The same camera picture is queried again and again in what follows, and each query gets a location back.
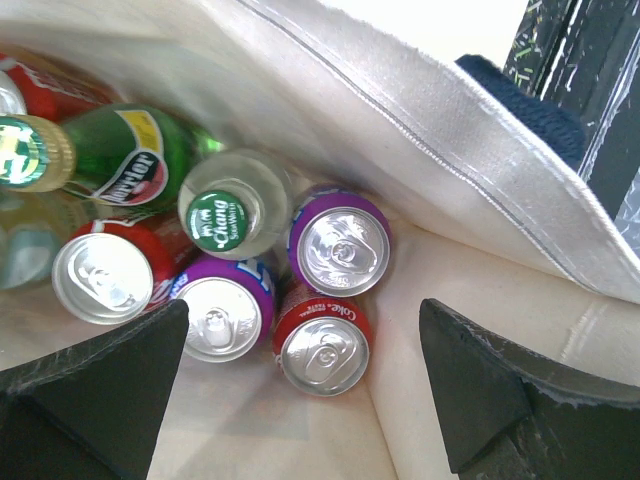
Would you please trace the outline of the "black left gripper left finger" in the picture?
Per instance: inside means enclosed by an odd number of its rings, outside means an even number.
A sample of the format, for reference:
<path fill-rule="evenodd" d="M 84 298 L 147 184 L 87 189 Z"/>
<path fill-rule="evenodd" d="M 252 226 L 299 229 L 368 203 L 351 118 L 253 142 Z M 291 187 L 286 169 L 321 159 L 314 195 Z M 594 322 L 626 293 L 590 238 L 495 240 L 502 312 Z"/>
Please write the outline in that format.
<path fill-rule="evenodd" d="M 174 300 L 2 371 L 2 478 L 146 478 L 187 330 Z"/>

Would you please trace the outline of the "purple soda can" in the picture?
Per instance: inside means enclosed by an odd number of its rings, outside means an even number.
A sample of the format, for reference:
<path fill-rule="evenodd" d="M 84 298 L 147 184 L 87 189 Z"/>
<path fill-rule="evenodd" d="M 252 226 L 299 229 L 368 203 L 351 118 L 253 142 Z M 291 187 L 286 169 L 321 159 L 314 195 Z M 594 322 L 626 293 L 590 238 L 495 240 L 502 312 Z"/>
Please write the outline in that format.
<path fill-rule="evenodd" d="M 368 199 L 338 185 L 319 184 L 298 198 L 286 250 L 293 275 L 337 298 L 378 283 L 391 260 L 389 222 Z"/>

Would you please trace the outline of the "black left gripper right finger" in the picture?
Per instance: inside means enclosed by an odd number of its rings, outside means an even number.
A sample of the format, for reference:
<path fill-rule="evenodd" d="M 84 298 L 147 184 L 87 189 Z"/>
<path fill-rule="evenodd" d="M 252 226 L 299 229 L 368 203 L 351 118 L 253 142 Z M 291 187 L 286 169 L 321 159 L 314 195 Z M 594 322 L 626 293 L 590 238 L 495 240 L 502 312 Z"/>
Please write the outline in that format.
<path fill-rule="evenodd" d="M 636 479 L 639 389 L 565 366 L 435 299 L 419 332 L 461 479 Z"/>

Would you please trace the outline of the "red cola can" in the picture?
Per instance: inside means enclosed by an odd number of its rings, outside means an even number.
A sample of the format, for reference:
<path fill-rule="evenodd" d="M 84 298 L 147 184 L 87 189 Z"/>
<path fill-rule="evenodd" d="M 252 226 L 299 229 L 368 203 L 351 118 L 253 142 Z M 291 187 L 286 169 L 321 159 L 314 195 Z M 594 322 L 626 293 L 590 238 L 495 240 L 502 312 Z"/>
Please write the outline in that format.
<path fill-rule="evenodd" d="M 109 91 L 1 54 L 1 114 L 59 123 L 113 102 Z"/>
<path fill-rule="evenodd" d="M 299 390 L 332 397 L 355 386 L 371 356 L 372 327 L 357 303 L 290 281 L 272 335 L 275 361 Z"/>
<path fill-rule="evenodd" d="M 52 285 L 75 317 L 117 325 L 165 304 L 196 254 L 172 212 L 93 220 L 57 254 Z"/>

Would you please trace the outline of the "beige canvas tote bag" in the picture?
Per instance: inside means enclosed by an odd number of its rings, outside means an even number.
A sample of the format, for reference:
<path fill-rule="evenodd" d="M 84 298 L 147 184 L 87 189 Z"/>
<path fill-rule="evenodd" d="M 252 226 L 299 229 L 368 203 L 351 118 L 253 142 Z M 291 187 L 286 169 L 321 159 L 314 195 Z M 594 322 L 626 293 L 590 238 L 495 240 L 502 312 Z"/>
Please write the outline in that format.
<path fill-rule="evenodd" d="M 366 191 L 391 265 L 362 302 L 365 379 L 318 398 L 268 347 L 183 351 L 144 479 L 461 479 L 423 357 L 435 299 L 565 366 L 639 389 L 639 260 L 584 181 L 457 65 L 318 1 L 5 1 L 1 40 Z M 1 296 L 1 373 L 118 327 L 49 283 Z"/>

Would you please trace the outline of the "purple Fanta can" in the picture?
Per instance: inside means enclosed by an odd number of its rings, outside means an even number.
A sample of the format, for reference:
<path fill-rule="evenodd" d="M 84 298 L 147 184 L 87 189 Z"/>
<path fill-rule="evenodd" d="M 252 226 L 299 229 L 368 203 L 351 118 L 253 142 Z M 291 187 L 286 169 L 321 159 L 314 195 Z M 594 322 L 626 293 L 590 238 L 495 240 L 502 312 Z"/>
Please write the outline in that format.
<path fill-rule="evenodd" d="M 276 310 L 276 277 L 264 257 L 223 260 L 201 254 L 171 287 L 188 306 L 184 351 L 209 362 L 236 360 L 264 340 Z"/>

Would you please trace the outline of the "clear glass bottle green cap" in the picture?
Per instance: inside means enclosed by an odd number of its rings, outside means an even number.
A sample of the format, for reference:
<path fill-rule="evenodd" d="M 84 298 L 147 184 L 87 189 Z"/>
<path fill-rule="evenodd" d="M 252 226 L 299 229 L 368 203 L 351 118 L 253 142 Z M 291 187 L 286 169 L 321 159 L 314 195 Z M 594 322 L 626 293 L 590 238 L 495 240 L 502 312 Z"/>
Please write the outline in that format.
<path fill-rule="evenodd" d="M 55 193 L 1 191 L 1 288 L 40 281 L 74 230 L 73 204 Z"/>

